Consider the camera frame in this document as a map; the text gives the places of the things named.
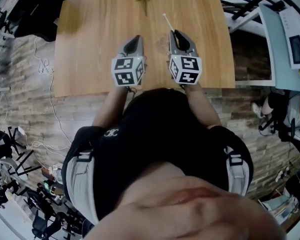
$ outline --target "shoulder strap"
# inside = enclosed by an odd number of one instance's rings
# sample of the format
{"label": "shoulder strap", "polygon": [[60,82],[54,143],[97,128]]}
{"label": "shoulder strap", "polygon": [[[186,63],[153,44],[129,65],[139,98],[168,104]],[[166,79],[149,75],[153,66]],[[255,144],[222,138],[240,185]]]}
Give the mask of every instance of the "shoulder strap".
{"label": "shoulder strap", "polygon": [[224,152],[227,155],[228,191],[245,196],[249,186],[249,166],[242,159],[241,154],[231,147],[227,146]]}

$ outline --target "white box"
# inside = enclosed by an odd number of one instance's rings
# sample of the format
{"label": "white box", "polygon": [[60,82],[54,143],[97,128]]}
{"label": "white box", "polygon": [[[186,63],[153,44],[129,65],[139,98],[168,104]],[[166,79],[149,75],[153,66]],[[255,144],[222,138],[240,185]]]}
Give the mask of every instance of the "white box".
{"label": "white box", "polygon": [[145,73],[143,56],[113,58],[111,74],[116,86],[137,86]]}
{"label": "white box", "polygon": [[202,73],[200,57],[171,55],[170,72],[177,84],[195,85]]}

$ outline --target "wooden table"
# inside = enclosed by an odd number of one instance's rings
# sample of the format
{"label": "wooden table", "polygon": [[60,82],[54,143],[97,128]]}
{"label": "wooden table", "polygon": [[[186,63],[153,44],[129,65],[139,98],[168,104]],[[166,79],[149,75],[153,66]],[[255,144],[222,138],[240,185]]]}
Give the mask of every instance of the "wooden table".
{"label": "wooden table", "polygon": [[78,96],[110,91],[111,59],[142,35],[146,72],[141,88],[174,88],[168,70],[166,13],[175,29],[195,41],[202,58],[203,88],[234,88],[230,35],[220,0],[148,0],[147,16],[136,0],[65,0],[55,44],[54,94]]}

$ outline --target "human arm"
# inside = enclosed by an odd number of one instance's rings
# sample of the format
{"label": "human arm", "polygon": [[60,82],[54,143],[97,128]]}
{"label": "human arm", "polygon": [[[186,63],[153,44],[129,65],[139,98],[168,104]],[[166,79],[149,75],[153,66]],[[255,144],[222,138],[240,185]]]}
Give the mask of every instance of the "human arm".
{"label": "human arm", "polygon": [[184,87],[190,109],[198,121],[208,129],[221,126],[220,118],[199,83]]}
{"label": "human arm", "polygon": [[95,116],[92,126],[109,129],[116,123],[123,114],[128,89],[126,87],[116,87],[109,92],[104,104]]}

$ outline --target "lips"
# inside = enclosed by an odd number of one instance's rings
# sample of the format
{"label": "lips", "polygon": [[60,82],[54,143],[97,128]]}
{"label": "lips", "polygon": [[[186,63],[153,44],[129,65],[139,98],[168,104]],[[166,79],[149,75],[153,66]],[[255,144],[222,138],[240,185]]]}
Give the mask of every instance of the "lips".
{"label": "lips", "polygon": [[177,191],[166,197],[160,205],[174,206],[182,205],[200,198],[217,198],[221,195],[205,187],[189,188]]}

